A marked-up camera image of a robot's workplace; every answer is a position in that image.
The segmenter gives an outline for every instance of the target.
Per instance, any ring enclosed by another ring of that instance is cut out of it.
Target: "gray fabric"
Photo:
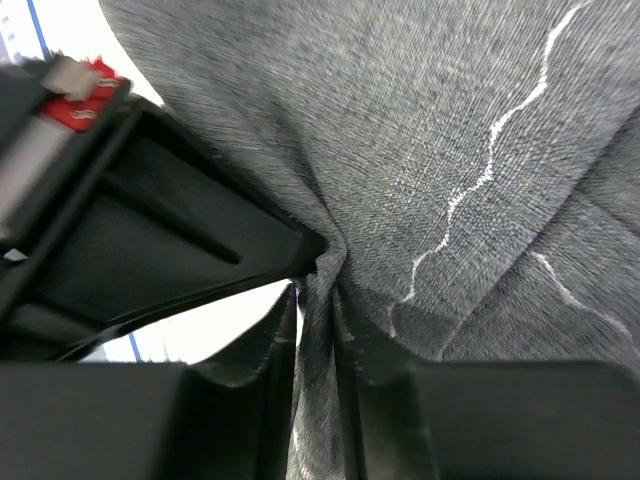
[[[336,282],[425,358],[640,369],[639,2],[102,5],[175,114],[330,242],[290,478],[342,478]]]
[[[0,63],[8,63],[10,60],[7,46],[4,43],[2,36],[0,36]]]

